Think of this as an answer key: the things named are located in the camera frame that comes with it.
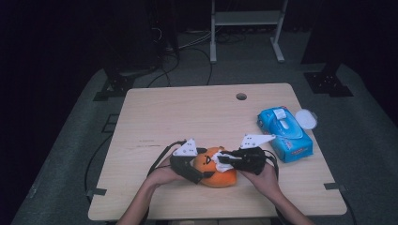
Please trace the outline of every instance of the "dark background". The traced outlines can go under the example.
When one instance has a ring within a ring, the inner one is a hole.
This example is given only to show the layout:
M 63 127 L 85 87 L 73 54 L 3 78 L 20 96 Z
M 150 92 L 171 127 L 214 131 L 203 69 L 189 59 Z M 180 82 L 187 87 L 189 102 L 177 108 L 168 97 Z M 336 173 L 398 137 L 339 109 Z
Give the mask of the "dark background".
M 260 0 L 232 3 L 236 9 L 263 6 Z M 359 73 L 397 124 L 396 4 L 386 0 L 321 3 L 289 2 L 284 30 L 314 28 L 303 63 L 326 62 L 333 46 L 343 46 L 339 53 L 343 62 Z M 279 4 L 271 1 L 268 6 L 275 8 Z M 228 1 L 221 0 L 218 8 L 228 5 Z M 177 31 L 209 29 L 210 1 L 175 0 L 175 7 Z M 0 71 L 5 102 L 0 150 L 2 224 L 14 217 L 78 96 L 101 68 L 98 55 L 104 53 L 107 43 L 90 13 L 85 1 L 1 3 Z M 102 19 L 107 23 L 114 18 L 111 15 Z

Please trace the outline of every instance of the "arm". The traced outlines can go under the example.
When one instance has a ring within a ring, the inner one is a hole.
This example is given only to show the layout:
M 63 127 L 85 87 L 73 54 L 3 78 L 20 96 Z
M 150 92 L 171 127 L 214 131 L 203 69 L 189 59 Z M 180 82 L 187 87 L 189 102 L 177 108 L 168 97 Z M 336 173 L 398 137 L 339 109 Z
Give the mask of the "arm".
M 253 183 L 262 195 L 266 196 L 275 205 L 288 221 L 299 225 L 313 224 L 283 195 L 278 185 L 275 170 L 270 164 L 266 163 L 264 170 L 258 175 L 250 172 L 241 173 Z
M 139 224 L 144 217 L 146 210 L 152 200 L 153 193 L 156 188 L 161 185 L 171 183 L 175 180 L 183 180 L 182 176 L 177 175 L 169 166 L 170 157 L 166 158 L 156 169 L 152 172 L 135 194 L 134 199 L 127 208 L 126 212 L 117 222 L 118 225 L 124 224 Z

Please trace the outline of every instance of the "white shelf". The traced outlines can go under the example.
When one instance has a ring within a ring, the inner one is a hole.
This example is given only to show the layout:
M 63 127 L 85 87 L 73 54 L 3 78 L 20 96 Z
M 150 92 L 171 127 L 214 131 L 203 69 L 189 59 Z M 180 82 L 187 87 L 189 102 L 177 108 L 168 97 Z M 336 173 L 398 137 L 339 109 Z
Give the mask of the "white shelf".
M 215 25 L 278 24 L 280 14 L 279 10 L 216 12 Z

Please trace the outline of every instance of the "wooden table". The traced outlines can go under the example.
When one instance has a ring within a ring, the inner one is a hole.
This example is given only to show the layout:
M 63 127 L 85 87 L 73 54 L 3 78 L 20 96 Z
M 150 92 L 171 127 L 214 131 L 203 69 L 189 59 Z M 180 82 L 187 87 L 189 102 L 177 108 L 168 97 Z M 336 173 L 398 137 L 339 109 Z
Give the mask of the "wooden table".
M 237 95 L 246 95 L 238 100 Z M 162 150 L 175 141 L 194 138 L 197 147 L 236 150 L 245 133 L 260 134 L 256 117 L 262 110 L 286 106 L 300 110 L 288 83 L 131 89 L 119 116 L 88 216 L 117 220 L 124 213 Z M 284 194 L 308 216 L 342 215 L 346 207 L 311 131 L 314 155 L 280 166 Z M 271 150 L 269 143 L 261 145 Z M 177 181 L 158 188 L 149 219 L 266 218 L 275 209 L 252 184 L 238 175 L 237 184 L 211 188 Z

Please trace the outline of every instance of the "hand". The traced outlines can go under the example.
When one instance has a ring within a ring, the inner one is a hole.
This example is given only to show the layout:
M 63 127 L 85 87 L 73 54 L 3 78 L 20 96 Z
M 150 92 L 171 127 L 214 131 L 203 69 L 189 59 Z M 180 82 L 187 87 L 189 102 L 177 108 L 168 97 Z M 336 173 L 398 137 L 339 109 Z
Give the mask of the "hand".
M 263 171 L 258 175 L 244 171 L 240 171 L 240 173 L 248 178 L 255 188 L 267 198 L 282 193 L 276 178 L 275 169 L 269 163 L 266 163 Z
M 175 180 L 185 180 L 184 177 L 176 174 L 170 166 L 170 156 L 164 159 L 159 166 L 147 177 L 146 181 L 157 187 L 169 184 Z

